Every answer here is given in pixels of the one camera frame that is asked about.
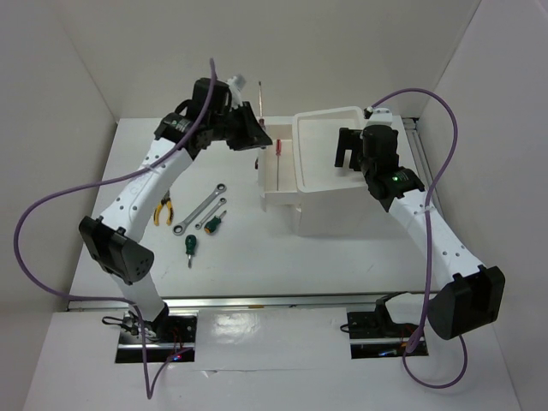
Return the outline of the blue red handled screwdriver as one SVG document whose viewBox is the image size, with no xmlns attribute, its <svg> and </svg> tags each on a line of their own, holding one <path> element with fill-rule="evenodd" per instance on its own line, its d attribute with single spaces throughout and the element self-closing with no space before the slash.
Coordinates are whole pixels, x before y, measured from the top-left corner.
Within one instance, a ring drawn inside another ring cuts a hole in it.
<svg viewBox="0 0 548 411">
<path fill-rule="evenodd" d="M 262 81 L 258 81 L 258 105 L 259 105 L 259 125 L 263 131 L 265 131 L 265 119 L 264 119 L 264 102 L 263 102 L 263 91 L 262 91 Z"/>
</svg>

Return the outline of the red handled long screwdriver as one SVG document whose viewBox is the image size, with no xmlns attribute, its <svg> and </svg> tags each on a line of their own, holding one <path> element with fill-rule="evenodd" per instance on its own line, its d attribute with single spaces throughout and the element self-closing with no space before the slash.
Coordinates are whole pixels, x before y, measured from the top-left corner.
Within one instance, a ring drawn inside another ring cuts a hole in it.
<svg viewBox="0 0 548 411">
<path fill-rule="evenodd" d="M 276 183 L 277 183 L 277 191 L 279 191 L 279 189 L 280 189 L 280 162 L 281 162 L 281 154 L 282 154 L 282 140 L 280 140 L 280 139 L 276 140 L 275 153 L 276 153 L 276 159 L 277 159 Z"/>
</svg>

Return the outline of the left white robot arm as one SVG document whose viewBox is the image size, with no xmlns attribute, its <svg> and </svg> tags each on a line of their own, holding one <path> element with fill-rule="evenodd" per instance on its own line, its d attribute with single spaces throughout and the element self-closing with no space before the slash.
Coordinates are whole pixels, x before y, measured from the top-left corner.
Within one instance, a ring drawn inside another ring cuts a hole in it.
<svg viewBox="0 0 548 411">
<path fill-rule="evenodd" d="M 214 141 L 233 151 L 271 145 L 249 102 L 241 97 L 242 76 L 227 81 L 201 78 L 193 95 L 165 116 L 142 161 L 140 175 L 131 178 L 116 199 L 96 218 L 84 217 L 79 231 L 91 258 L 122 291 L 138 330 L 151 342 L 169 331 L 169 308 L 150 274 L 154 254 L 141 245 L 146 226 L 179 175 Z"/>
</svg>

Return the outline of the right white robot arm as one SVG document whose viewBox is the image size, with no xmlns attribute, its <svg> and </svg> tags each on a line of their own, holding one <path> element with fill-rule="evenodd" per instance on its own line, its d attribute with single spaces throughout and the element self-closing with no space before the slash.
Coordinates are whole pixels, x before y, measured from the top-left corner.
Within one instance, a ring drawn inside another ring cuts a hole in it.
<svg viewBox="0 0 548 411">
<path fill-rule="evenodd" d="M 428 322 L 439 337 L 450 340 L 497 320 L 505 276 L 467 250 L 427 204 L 420 178 L 399 164 L 397 137 L 387 125 L 340 128 L 335 165 L 342 166 L 349 152 L 350 167 L 363 174 L 370 195 L 422 248 L 440 288 L 428 303 Z"/>
</svg>

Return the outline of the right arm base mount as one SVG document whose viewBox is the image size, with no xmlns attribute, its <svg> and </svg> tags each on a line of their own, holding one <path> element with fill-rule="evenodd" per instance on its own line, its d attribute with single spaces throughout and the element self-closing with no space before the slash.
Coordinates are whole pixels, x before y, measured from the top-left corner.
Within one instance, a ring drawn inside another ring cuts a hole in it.
<svg viewBox="0 0 548 411">
<path fill-rule="evenodd" d="M 348 312 L 347 322 L 339 326 L 348 335 L 353 360 L 403 356 L 418 325 L 394 322 L 386 302 L 386 298 L 381 298 L 372 309 Z"/>
</svg>

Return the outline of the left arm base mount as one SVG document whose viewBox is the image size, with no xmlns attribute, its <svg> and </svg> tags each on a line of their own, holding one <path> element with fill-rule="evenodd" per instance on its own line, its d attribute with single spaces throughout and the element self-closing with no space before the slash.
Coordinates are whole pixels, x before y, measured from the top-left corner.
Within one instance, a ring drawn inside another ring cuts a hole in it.
<svg viewBox="0 0 548 411">
<path fill-rule="evenodd" d="M 142 362 L 142 341 L 146 343 L 147 361 L 163 363 L 169 356 L 173 362 L 190 363 L 195 360 L 195 341 L 198 317 L 195 313 L 176 315 L 169 318 L 166 326 L 152 331 L 146 325 L 141 334 L 135 315 L 125 313 L 122 317 L 104 316 L 103 325 L 119 329 L 116 346 L 116 364 L 138 364 Z"/>
</svg>

